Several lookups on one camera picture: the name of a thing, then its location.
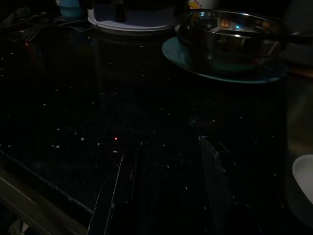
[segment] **blue plate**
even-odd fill
[[[266,65],[258,71],[250,74],[234,74],[225,75],[203,71],[196,71],[186,63],[185,56],[180,50],[177,37],[167,40],[163,46],[162,51],[165,57],[173,64],[177,65],[183,70],[197,74],[202,77],[219,80],[223,82],[245,83],[245,84],[262,84],[268,82],[278,81],[284,78],[288,72],[288,67],[282,58],[273,60],[269,65]]]

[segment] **metal bowl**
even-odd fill
[[[219,73],[253,71],[278,56],[282,44],[219,30],[283,34],[274,21],[246,13],[198,9],[178,16],[176,33],[189,65],[197,70]]]

